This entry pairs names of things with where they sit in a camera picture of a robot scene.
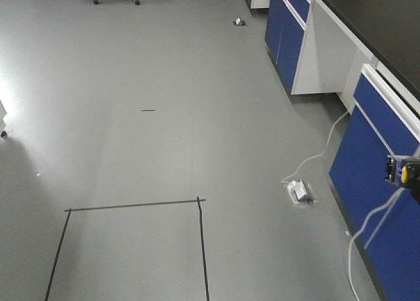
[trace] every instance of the drawer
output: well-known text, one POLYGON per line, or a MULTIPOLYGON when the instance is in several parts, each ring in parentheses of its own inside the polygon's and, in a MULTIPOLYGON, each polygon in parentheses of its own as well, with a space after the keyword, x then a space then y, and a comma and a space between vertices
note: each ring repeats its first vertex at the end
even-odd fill
POLYGON ((289 0, 304 22, 308 19, 310 0, 289 0))
POLYGON ((417 142, 407 146, 407 150, 399 148, 401 138, 419 137, 419 120, 372 67, 363 67, 354 98, 395 154, 411 155, 415 151, 417 142))

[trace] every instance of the gray floor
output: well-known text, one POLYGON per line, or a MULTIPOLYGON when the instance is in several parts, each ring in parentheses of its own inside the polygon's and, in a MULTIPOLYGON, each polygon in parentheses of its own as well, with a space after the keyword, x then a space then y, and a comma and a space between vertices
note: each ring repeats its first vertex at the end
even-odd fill
MULTIPOLYGON (((317 203, 280 185, 337 97, 285 94, 244 0, 99 1, 0 0, 2 300, 44 299, 64 209, 197 196, 211 300, 353 300, 326 180, 348 119, 301 171, 317 203)), ((50 300, 205 300, 199 241, 196 204, 74 212, 50 300)))

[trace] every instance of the white cable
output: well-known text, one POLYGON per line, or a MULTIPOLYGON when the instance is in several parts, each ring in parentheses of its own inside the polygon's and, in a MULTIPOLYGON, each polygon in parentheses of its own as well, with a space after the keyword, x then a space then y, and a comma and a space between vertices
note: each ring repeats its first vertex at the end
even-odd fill
POLYGON ((356 298, 357 301, 360 301, 360 298, 356 292, 356 289, 354 288, 353 285, 353 278, 352 278, 352 245, 354 243, 354 241, 356 240, 356 238, 363 233, 363 231, 366 228, 366 225, 368 224, 370 218, 376 214, 379 211, 383 211, 384 209, 386 209, 387 207, 389 207, 394 201, 396 202, 398 200, 398 198, 401 196, 401 193, 404 189, 403 188, 398 188, 392 195, 391 197, 389 197, 388 201, 386 203, 384 203, 381 206, 378 206, 374 209, 372 209, 366 216, 362 227, 352 236, 352 238, 350 239, 350 243, 348 244, 348 280, 350 281, 350 286, 352 288, 352 292, 354 294, 354 297, 356 298))
POLYGON ((326 142, 326 144, 325 144, 325 148, 324 148, 324 150, 323 150, 323 152, 322 153, 319 153, 318 155, 313 155, 312 157, 309 157, 309 158, 306 158, 304 161, 302 161, 302 163, 297 167, 297 169, 296 169, 296 171, 295 172, 293 172, 292 174, 290 174, 289 176, 286 176, 285 178, 282 178, 282 180, 280 181, 281 183, 283 183, 283 184, 288 184, 289 182, 287 181, 287 179, 289 179, 289 178, 292 178, 292 177, 294 177, 298 172, 299 172, 299 170, 301 169, 301 167, 306 163, 306 162, 308 162, 308 161, 310 161, 310 160, 313 160, 313 159, 316 159, 316 158, 318 158, 318 157, 321 157, 321 156, 323 156, 324 154, 325 154, 325 152, 327 151, 327 148, 328 148, 328 144, 329 144, 329 141, 331 140, 331 135, 333 134, 333 130, 334 130, 334 128, 335 128, 335 126, 339 123, 339 121, 341 121, 343 118, 344 118, 344 116, 346 116, 347 115, 347 111, 346 112, 344 112, 344 114, 342 114, 342 116, 340 116, 335 122, 334 122, 334 124, 333 124, 333 126, 331 127, 331 130, 329 131, 329 135, 328 135, 328 139, 327 139, 327 142, 326 142))
POLYGON ((375 230, 370 235, 369 239, 366 241, 366 244, 364 245, 364 249, 366 250, 369 246, 369 244, 372 242, 373 238, 376 236, 376 233, 378 233, 379 229, 381 229, 383 223, 388 218, 389 213, 394 208, 396 204, 397 199, 394 199, 394 201, 389 205, 387 211, 384 213, 382 219, 379 221, 378 225, 376 226, 375 230))

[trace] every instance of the cabinet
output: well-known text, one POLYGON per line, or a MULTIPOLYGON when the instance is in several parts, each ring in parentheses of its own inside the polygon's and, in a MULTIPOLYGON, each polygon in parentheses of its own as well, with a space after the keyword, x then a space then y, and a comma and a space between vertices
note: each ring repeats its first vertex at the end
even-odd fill
POLYGON ((309 1, 270 0, 266 28, 266 43, 270 54, 283 76, 287 88, 293 88, 299 55, 309 14, 309 1))
POLYGON ((360 70, 374 57, 321 0, 270 0, 266 42, 290 94, 334 92, 352 112, 360 70))
MULTIPOLYGON (((420 121, 371 66, 363 66, 354 97, 356 107, 329 175, 358 230, 368 212, 395 191, 384 181, 387 155, 414 153, 420 121)), ((382 214, 367 225, 363 243, 382 214)), ((390 301, 420 300, 419 234, 420 205, 405 191, 366 250, 390 301)))

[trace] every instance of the small object on floor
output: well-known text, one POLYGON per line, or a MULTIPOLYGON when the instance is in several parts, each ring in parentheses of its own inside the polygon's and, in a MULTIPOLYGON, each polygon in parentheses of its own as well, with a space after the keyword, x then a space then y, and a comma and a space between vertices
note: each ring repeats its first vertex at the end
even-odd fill
POLYGON ((291 181, 286 188, 287 193, 294 204, 308 203, 311 201, 311 198, 306 191, 305 183, 302 180, 291 181))
POLYGON ((241 18, 237 18, 236 20, 234 20, 234 25, 237 27, 241 27, 241 26, 246 26, 247 24, 241 18))

